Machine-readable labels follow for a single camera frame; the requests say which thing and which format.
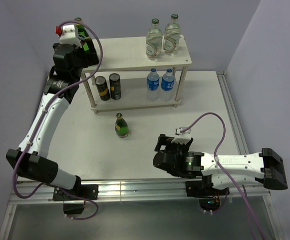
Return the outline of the water bottle blue label back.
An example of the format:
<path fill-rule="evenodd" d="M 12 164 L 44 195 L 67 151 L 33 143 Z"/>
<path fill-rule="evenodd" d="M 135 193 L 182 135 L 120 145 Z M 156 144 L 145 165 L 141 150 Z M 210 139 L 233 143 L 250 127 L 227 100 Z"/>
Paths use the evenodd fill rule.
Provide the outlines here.
<path fill-rule="evenodd" d="M 165 74 L 162 76 L 161 81 L 161 99 L 168 102 L 172 98 L 172 90 L 175 83 L 175 76 L 171 68 L 167 69 Z"/>

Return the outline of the green Perrier bottle front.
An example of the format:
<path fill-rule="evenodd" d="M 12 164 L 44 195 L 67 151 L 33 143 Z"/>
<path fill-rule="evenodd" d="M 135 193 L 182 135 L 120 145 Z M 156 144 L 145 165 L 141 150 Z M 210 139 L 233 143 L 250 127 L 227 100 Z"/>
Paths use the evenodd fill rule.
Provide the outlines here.
<path fill-rule="evenodd" d="M 90 36 L 87 33 L 86 29 L 84 28 L 84 26 L 82 26 L 81 24 L 75 24 L 77 29 L 78 29 L 78 35 L 79 35 L 79 40 L 80 43 L 82 45 L 82 47 L 84 48 L 84 50 L 87 52 L 89 51 L 89 45 L 88 42 L 90 40 Z"/>

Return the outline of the clear glass bottle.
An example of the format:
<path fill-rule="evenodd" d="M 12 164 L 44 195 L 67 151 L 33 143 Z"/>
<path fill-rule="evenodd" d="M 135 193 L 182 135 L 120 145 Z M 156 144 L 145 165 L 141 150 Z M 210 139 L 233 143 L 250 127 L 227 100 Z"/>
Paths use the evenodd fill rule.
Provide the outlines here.
<path fill-rule="evenodd" d="M 150 60 L 157 60 L 161 53 L 163 35 L 159 27 L 159 20 L 153 18 L 151 20 L 151 27 L 146 35 L 146 56 Z"/>
<path fill-rule="evenodd" d="M 170 22 L 165 27 L 163 50 L 167 55 L 174 55 L 179 45 L 181 27 L 178 18 L 179 16 L 173 13 Z"/>

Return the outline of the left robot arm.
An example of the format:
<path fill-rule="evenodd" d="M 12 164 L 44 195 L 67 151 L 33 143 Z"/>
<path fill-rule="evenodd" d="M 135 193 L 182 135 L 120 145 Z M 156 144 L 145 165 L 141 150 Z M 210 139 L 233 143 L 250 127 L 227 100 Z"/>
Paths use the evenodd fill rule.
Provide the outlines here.
<path fill-rule="evenodd" d="M 82 195 L 80 178 L 61 170 L 48 160 L 48 151 L 58 123 L 79 88 L 81 72 L 89 66 L 80 41 L 61 40 L 53 45 L 54 66 L 43 89 L 37 115 L 17 149 L 9 149 L 6 159 L 13 168 L 13 183 L 18 177 L 64 189 L 71 200 Z"/>

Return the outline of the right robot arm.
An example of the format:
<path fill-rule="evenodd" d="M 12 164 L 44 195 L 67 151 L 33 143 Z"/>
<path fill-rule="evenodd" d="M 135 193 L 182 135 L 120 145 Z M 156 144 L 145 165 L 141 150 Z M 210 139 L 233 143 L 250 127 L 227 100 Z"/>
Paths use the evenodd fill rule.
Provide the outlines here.
<path fill-rule="evenodd" d="M 153 166 L 174 177 L 202 178 L 207 195 L 238 185 L 263 184 L 269 190 L 286 190 L 287 178 L 282 157 L 271 148 L 246 155 L 218 155 L 190 150 L 193 138 L 181 133 L 176 137 L 161 134 L 155 146 Z"/>

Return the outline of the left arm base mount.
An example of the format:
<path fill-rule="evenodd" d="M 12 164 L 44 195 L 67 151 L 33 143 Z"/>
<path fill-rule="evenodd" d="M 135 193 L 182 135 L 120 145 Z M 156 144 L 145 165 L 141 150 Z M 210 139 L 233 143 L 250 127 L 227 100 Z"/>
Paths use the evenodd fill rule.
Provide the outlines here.
<path fill-rule="evenodd" d="M 96 210 L 91 217 L 98 213 L 99 206 L 95 202 L 98 197 L 98 184 L 83 184 L 76 190 L 55 188 L 52 200 L 63 202 L 63 212 L 67 217 L 77 219 L 75 215 L 80 215 L 85 209 L 86 203 L 95 205 Z"/>

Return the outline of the water bottle blue label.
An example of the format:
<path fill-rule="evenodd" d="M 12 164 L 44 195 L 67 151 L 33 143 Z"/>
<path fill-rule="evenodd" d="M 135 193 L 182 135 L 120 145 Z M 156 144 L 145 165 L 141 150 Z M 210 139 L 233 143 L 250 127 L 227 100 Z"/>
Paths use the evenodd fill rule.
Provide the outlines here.
<path fill-rule="evenodd" d="M 156 101 L 159 97 L 160 77 L 155 68 L 152 68 L 147 75 L 147 99 Z"/>
<path fill-rule="evenodd" d="M 161 99 L 168 102 L 172 98 L 172 90 L 175 83 L 175 76 L 171 68 L 167 69 L 165 74 L 162 76 L 161 81 Z"/>

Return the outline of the water bottle blue label front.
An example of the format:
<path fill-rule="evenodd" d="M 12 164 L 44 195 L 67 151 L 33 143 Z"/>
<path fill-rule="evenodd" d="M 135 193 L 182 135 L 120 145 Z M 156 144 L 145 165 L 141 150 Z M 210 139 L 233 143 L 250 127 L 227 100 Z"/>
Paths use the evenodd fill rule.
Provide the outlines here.
<path fill-rule="evenodd" d="M 159 97 L 160 77 L 155 68 L 152 68 L 147 75 L 147 99 L 156 101 Z"/>

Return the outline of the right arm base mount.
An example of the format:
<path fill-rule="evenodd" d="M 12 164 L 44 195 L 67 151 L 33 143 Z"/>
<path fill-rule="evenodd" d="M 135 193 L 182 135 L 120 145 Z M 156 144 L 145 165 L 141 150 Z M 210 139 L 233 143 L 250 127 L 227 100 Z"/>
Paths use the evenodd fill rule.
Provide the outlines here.
<path fill-rule="evenodd" d="M 200 208 L 209 213 L 219 210 L 222 206 L 220 197 L 224 196 L 225 200 L 230 193 L 229 188 L 222 190 L 213 188 L 212 184 L 204 184 L 203 181 L 186 181 L 187 197 L 198 198 Z"/>

